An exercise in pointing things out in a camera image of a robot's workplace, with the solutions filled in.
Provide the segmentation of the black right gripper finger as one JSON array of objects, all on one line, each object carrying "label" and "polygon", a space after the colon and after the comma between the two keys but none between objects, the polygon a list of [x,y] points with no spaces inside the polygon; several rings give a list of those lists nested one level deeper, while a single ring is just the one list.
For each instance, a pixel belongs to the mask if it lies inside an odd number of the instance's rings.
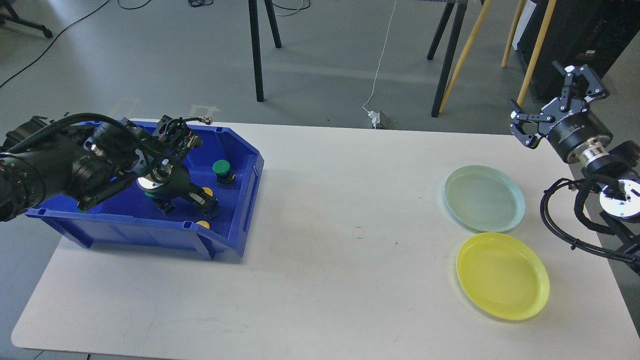
[{"label": "black right gripper finger", "polygon": [[602,79],[587,64],[563,66],[559,61],[551,64],[564,78],[560,96],[557,97],[561,112],[571,109],[583,111],[589,109],[592,102],[610,96]]},{"label": "black right gripper finger", "polygon": [[[534,150],[543,138],[549,134],[553,116],[550,114],[530,114],[525,113],[516,100],[509,99],[508,104],[512,107],[510,132],[527,148]],[[525,125],[535,125],[535,132],[526,132]]]}]

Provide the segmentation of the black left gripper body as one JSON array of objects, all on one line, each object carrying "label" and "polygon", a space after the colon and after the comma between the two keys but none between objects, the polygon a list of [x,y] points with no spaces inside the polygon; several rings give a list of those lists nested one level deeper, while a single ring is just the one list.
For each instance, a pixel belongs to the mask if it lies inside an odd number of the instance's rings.
[{"label": "black left gripper body", "polygon": [[153,182],[150,177],[138,177],[135,180],[135,184],[141,191],[162,199],[184,198],[188,195],[190,182],[190,172],[183,164],[175,166],[171,175],[163,183]]}]

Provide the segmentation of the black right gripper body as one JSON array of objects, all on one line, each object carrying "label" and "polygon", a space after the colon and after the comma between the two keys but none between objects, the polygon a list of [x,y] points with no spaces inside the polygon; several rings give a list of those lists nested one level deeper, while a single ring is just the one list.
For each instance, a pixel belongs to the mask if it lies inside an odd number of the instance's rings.
[{"label": "black right gripper body", "polygon": [[544,116],[552,116],[553,123],[543,123],[542,132],[560,159],[566,164],[579,161],[573,152],[578,146],[595,138],[604,147],[608,146],[613,135],[610,130],[590,110],[589,104],[583,98],[569,101],[567,111],[561,111],[558,98],[542,107]]}]

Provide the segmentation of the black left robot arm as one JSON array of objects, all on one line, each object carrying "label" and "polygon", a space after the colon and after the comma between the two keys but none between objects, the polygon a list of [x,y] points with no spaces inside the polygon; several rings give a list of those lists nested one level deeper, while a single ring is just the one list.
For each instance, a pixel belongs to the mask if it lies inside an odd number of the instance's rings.
[{"label": "black left robot arm", "polygon": [[193,183],[183,164],[202,145],[190,121],[165,115],[147,132],[126,118],[93,112],[51,122],[32,117],[8,132],[1,146],[1,220],[58,195],[91,210],[135,183],[163,214],[181,198],[208,218],[218,216],[218,199]]}]

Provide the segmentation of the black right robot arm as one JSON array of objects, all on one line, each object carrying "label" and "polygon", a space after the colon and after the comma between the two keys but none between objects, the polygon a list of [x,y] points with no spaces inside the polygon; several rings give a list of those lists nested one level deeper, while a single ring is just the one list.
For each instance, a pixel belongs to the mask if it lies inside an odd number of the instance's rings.
[{"label": "black right robot arm", "polygon": [[[583,178],[560,178],[544,192],[539,207],[542,222],[572,249],[622,262],[638,274],[639,235],[627,224],[639,222],[639,146],[629,140],[608,149],[613,135],[592,112],[590,104],[610,93],[587,64],[552,64],[564,80],[559,96],[537,113],[526,113],[514,100],[509,101],[509,129],[520,143],[534,150],[546,139],[564,163],[582,166]],[[577,191],[573,212],[578,221],[588,230],[618,237],[622,243],[618,249],[586,243],[553,221],[549,202],[564,187]]]}]

